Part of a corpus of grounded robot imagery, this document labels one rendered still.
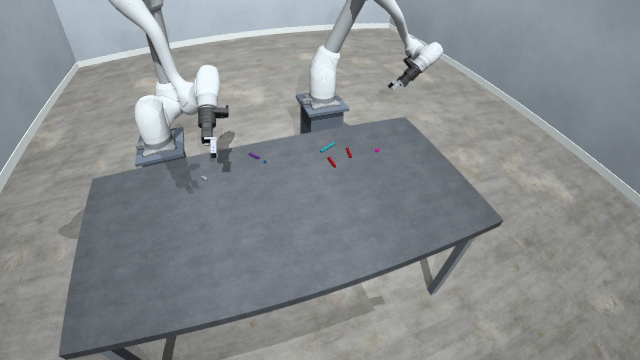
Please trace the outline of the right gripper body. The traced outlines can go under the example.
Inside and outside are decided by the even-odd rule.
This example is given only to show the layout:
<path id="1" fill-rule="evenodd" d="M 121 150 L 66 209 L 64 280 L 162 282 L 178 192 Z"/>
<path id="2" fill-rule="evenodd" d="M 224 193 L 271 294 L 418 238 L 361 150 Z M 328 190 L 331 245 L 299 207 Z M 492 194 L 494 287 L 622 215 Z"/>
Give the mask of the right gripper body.
<path id="1" fill-rule="evenodd" d="M 213 137 L 216 118 L 228 118 L 228 105 L 226 105 L 226 108 L 218 107 L 217 95 L 213 93 L 202 93 L 197 96 L 197 110 L 198 127 L 201 128 L 202 144 L 210 143 L 210 140 L 204 140 L 204 137 Z"/>

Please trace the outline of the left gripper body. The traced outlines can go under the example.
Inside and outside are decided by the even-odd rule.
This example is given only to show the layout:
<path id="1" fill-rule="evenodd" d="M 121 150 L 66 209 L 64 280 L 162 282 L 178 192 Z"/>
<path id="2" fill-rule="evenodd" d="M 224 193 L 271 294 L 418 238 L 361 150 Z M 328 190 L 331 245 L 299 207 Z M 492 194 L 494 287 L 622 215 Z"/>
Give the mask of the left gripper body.
<path id="1" fill-rule="evenodd" d="M 404 62 L 408 66 L 408 68 L 404 71 L 404 74 L 397 79 L 397 81 L 398 80 L 401 81 L 404 87 L 407 86 L 410 81 L 413 81 L 420 73 L 423 73 L 428 68 L 427 63 L 422 58 L 417 57 L 412 62 L 409 59 L 410 57 L 411 55 L 408 58 L 404 59 Z"/>

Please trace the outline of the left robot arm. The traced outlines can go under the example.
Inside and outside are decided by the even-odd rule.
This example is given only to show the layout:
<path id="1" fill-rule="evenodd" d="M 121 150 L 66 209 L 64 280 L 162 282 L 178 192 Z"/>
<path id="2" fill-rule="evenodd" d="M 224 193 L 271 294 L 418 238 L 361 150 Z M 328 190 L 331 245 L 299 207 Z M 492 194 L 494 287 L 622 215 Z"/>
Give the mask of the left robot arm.
<path id="1" fill-rule="evenodd" d="M 434 42 L 424 47 L 418 40 L 409 36 L 403 14 L 395 0 L 374 1 L 393 18 L 398 33 L 405 44 L 407 57 L 411 55 L 410 59 L 413 60 L 420 57 L 428 67 L 439 59 L 443 53 L 440 44 Z M 346 1 L 325 45 L 320 46 L 314 55 L 310 69 L 310 96 L 306 94 L 302 99 L 303 104 L 310 104 L 313 110 L 340 106 L 340 102 L 335 99 L 334 92 L 337 80 L 336 67 L 340 60 L 339 50 L 364 3 L 365 0 Z"/>

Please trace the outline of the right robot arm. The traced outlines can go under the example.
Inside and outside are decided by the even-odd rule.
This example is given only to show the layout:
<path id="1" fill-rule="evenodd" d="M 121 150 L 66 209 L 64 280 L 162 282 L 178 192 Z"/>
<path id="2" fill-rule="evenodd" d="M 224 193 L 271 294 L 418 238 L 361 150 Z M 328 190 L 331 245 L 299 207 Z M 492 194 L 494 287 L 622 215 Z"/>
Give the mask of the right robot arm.
<path id="1" fill-rule="evenodd" d="M 136 149 L 144 149 L 144 158 L 176 150 L 176 132 L 170 131 L 173 121 L 183 112 L 187 115 L 198 113 L 198 95 L 213 93 L 218 97 L 220 90 L 219 73 L 214 66 L 202 66 L 194 83 L 186 82 L 179 75 L 161 10 L 163 1 L 109 0 L 120 13 L 145 31 L 158 77 L 156 96 L 144 96 L 135 106 L 136 123 L 144 140 L 135 146 Z"/>

